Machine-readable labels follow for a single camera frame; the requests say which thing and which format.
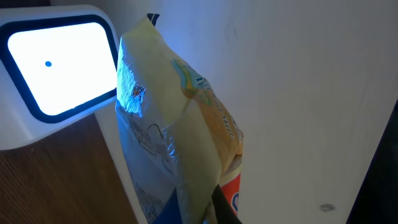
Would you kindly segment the yellow snack bag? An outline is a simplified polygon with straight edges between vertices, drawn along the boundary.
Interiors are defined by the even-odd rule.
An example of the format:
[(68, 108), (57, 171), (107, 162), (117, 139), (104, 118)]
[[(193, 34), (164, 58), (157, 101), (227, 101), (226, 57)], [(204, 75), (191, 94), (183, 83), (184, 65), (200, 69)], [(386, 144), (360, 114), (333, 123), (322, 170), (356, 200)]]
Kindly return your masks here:
[(147, 223), (216, 223), (222, 189), (238, 217), (244, 134), (209, 81), (165, 42), (149, 13), (121, 36), (116, 116)]

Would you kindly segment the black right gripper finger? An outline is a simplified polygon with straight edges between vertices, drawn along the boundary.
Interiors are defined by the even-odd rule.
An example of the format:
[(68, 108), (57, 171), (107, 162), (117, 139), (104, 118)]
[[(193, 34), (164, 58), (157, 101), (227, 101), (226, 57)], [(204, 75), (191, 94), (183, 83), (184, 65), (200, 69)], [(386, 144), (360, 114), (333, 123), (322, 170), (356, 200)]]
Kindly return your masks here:
[(211, 198), (215, 208), (217, 224), (242, 224), (234, 214), (219, 185), (215, 187)]

